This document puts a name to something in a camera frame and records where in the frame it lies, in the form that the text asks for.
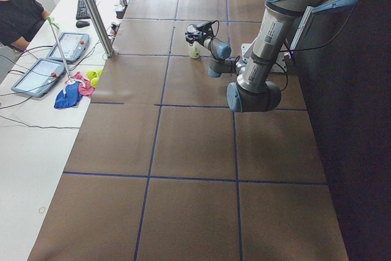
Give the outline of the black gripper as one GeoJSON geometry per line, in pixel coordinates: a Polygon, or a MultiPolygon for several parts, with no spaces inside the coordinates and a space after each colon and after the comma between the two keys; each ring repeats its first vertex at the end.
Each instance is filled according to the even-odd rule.
{"type": "Polygon", "coordinates": [[[213,38],[214,32],[212,25],[213,21],[206,21],[201,24],[195,24],[196,26],[188,26],[185,32],[185,39],[189,45],[194,43],[194,38],[190,35],[198,35],[198,43],[203,43],[207,38],[213,38]]]}

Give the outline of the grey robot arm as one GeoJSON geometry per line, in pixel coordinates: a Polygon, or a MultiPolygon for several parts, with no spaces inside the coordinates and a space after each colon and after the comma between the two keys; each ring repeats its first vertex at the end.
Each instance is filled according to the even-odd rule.
{"type": "Polygon", "coordinates": [[[215,36],[210,21],[190,24],[185,38],[189,44],[197,42],[210,51],[210,76],[237,73],[236,82],[227,86],[227,103],[233,112],[270,111],[280,103],[281,91],[268,80],[268,75],[295,19],[303,17],[308,7],[316,13],[354,7],[357,3],[358,0],[265,0],[260,31],[249,48],[250,55],[236,63],[228,59],[231,48],[215,36]]]}

